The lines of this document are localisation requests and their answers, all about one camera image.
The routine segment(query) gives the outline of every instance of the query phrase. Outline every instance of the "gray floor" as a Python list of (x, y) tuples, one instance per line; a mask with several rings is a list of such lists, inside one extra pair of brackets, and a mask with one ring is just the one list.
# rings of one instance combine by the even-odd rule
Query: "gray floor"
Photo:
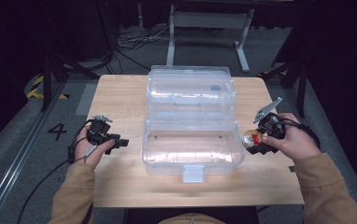
[[(141, 30), (133, 27), (130, 32)], [(238, 31), (223, 31), (218, 35), (206, 34), (196, 30), (182, 31), (177, 35), (175, 65), (227, 66), (234, 77), (256, 77), (263, 71), (271, 70), (270, 64), (275, 58), (290, 29), (251, 29), (246, 40), (245, 51), (250, 65), (250, 72), (241, 72), (233, 43)], [(137, 62), (151, 67), (154, 64), (165, 64), (167, 41), (161, 39), (149, 43), (141, 49), (124, 51)], [(116, 58), (110, 63), (112, 69), (122, 74), (146, 75), (149, 70), (127, 60), (115, 53)], [(104, 67), (94, 71), (99, 75), (109, 74)], [(267, 88), (273, 99), (283, 97), (284, 102), (277, 108), (278, 112), (296, 113), (290, 100), (295, 88), (284, 91), (277, 85), (278, 78), (267, 81)], [(23, 90), (27, 92), (32, 81)], [(25, 199), (40, 181), (57, 164), (66, 160), (66, 147), (70, 145), (75, 131), (86, 119), (90, 103), (93, 98), (97, 81), (89, 80), (84, 75), (74, 74), (64, 86), (62, 93), (69, 94), (68, 100), (57, 100), (46, 116), (30, 154), (11, 189), (7, 190), (7, 197), (0, 201), (0, 223), (14, 223), (21, 211)], [(20, 152), (26, 136), (36, 124), (42, 100), (32, 98), (28, 104), (16, 115), (0, 134), (0, 183), (10, 164)], [(318, 99), (311, 86), (307, 85), (306, 122), (320, 137), (322, 150), (328, 152), (345, 177), (350, 194), (357, 202), (357, 176), (350, 167), (345, 154), (336, 139), (334, 132), (326, 118)], [(55, 133), (48, 133), (52, 127), (62, 123), (67, 133), (62, 133), (56, 141)], [(52, 197), (64, 180), (67, 169), (65, 164), (50, 176), (37, 190), (27, 204), (21, 223), (45, 223), (50, 218)], [(96, 209), (96, 223), (121, 224), (123, 209)], [(260, 223), (302, 223), (302, 207), (300, 205), (274, 205), (259, 213)]]

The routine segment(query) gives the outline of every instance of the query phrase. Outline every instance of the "brown sleeve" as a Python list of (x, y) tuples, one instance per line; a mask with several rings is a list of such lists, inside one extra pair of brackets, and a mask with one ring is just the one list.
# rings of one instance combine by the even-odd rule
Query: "brown sleeve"
[(331, 158), (323, 153), (294, 161), (308, 223), (357, 223), (357, 203)]
[(95, 166), (74, 163), (53, 198), (52, 223), (81, 223), (93, 203)]

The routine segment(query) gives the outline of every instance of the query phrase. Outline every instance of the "dark background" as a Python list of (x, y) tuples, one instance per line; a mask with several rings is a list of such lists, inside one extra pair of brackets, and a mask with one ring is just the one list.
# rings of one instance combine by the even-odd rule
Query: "dark background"
[[(109, 27), (138, 25), (136, 4), (101, 3)], [(302, 12), (277, 62), (306, 60), (308, 78), (357, 174), (357, 1), (314, 5), (317, 10)], [(168, 6), (144, 7), (145, 27), (166, 22), (168, 15), (155, 13), (160, 7)], [(297, 13), (274, 23), (259, 10), (253, 26), (292, 26)], [(26, 104), (24, 87), (39, 73), (46, 46), (85, 61), (107, 52), (106, 42), (94, 41), (100, 38), (94, 1), (0, 0), (0, 131)]]

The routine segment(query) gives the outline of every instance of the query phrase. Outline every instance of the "tabletop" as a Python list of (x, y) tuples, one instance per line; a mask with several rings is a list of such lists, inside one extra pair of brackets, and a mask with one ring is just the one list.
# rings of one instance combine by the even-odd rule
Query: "tabletop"
[[(149, 175), (141, 160), (147, 116), (147, 76), (105, 75), (89, 112), (113, 119), (110, 132), (129, 139), (97, 166), (95, 207), (180, 207), (303, 204), (293, 161), (281, 152), (251, 155), (229, 175), (206, 175), (204, 183), (182, 183), (180, 175)], [(257, 128), (257, 110), (272, 102), (264, 81), (233, 77), (239, 133)]]

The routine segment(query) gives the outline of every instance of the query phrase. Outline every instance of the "marking on floor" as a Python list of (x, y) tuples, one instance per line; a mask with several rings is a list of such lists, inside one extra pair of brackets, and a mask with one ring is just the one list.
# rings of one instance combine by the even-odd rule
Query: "marking on floor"
[[(36, 90), (38, 89), (39, 85), (41, 82), (44, 80), (44, 76), (39, 75), (36, 81), (34, 82), (31, 90), (27, 93), (27, 98), (39, 98), (39, 99), (44, 99), (44, 94), (43, 93), (38, 93)], [(70, 98), (70, 94), (61, 94), (59, 96), (59, 99), (61, 100), (68, 100)]]

